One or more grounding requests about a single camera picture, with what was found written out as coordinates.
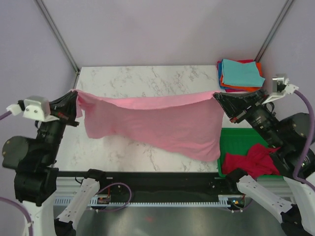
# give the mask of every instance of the red folded cloth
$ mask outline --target red folded cloth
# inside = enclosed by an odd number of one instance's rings
[[[280,175],[275,167],[270,153],[279,148],[267,148],[261,144],[255,144],[248,151],[246,156],[232,155],[227,153],[222,165],[222,173],[227,175],[237,168],[246,171],[251,177],[258,178],[262,175]]]

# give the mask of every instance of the gray floor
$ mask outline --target gray floor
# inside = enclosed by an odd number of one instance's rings
[[[63,207],[55,207],[57,216]],[[243,213],[216,208],[129,207],[112,213],[86,211],[77,236],[285,236],[257,203]]]

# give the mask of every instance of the teal folded cloth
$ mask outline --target teal folded cloth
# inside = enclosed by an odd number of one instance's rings
[[[223,83],[240,87],[261,87],[265,81],[259,75],[256,62],[239,63],[233,60],[222,60]]]

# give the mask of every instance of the orange folded cloth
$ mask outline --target orange folded cloth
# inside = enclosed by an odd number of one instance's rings
[[[259,71],[260,76],[262,76],[261,63],[256,62],[256,66],[257,66],[257,69]],[[224,87],[229,87],[231,89],[243,89],[243,90],[246,90],[248,92],[254,92],[254,91],[260,89],[259,87],[240,87],[240,86],[226,85],[223,83],[223,73],[221,74],[220,84],[221,84],[221,86],[224,86]]]

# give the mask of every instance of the table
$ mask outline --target table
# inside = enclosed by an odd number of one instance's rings
[[[76,89],[112,98],[180,95],[221,90],[214,65],[83,67]],[[203,162],[170,153],[119,135],[89,139],[84,118],[78,127],[68,126],[58,152],[61,171],[90,168],[118,172],[217,172],[217,162]],[[251,128],[246,122],[223,127]]]

